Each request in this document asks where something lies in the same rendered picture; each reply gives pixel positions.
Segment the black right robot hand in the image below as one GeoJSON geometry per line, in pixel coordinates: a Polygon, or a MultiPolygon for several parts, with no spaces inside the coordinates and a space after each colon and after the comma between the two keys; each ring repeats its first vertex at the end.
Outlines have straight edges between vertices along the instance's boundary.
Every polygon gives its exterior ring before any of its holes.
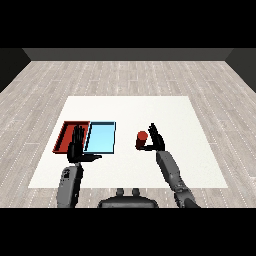
{"type": "Polygon", "coordinates": [[[142,146],[141,149],[145,151],[152,151],[152,150],[164,151],[165,143],[164,143],[163,137],[158,133],[158,130],[154,123],[152,123],[149,126],[148,131],[152,140],[152,145],[142,146]]]}

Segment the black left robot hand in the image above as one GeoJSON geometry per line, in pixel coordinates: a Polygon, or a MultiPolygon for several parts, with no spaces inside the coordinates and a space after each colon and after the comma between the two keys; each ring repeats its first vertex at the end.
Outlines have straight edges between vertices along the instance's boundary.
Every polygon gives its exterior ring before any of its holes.
{"type": "Polygon", "coordinates": [[[84,131],[82,126],[76,125],[72,133],[72,141],[68,145],[67,159],[70,163],[93,162],[101,155],[83,154],[84,131]]]}

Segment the red shallow open box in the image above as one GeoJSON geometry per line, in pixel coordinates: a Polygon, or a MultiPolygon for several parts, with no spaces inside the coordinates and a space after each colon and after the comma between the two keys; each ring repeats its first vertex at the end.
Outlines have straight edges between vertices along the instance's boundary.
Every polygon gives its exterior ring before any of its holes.
{"type": "Polygon", "coordinates": [[[66,154],[68,152],[68,146],[72,141],[74,127],[82,127],[84,129],[84,135],[87,135],[89,124],[89,121],[65,121],[52,152],[55,154],[66,154]]]}

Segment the small red can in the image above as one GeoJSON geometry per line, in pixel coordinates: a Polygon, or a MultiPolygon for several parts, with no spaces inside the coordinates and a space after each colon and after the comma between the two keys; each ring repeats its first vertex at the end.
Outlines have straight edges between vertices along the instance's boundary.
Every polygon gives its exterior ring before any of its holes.
{"type": "Polygon", "coordinates": [[[148,134],[145,131],[139,131],[137,134],[136,139],[136,149],[139,150],[141,147],[143,147],[147,141],[148,134]]]}

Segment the light blue shallow open box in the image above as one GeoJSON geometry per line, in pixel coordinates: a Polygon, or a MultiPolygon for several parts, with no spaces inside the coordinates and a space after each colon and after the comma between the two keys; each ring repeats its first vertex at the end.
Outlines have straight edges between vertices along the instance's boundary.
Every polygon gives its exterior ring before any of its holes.
{"type": "Polygon", "coordinates": [[[92,121],[85,139],[85,154],[113,154],[116,123],[114,121],[92,121]]]}

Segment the dark grey robot body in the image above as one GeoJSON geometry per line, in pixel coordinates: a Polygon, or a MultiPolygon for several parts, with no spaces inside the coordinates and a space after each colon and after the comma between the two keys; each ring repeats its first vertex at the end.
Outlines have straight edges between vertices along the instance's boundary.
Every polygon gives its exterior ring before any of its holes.
{"type": "Polygon", "coordinates": [[[138,188],[132,189],[131,196],[124,195],[124,189],[118,188],[116,195],[98,204],[98,208],[158,208],[155,200],[142,197],[138,188]]]}

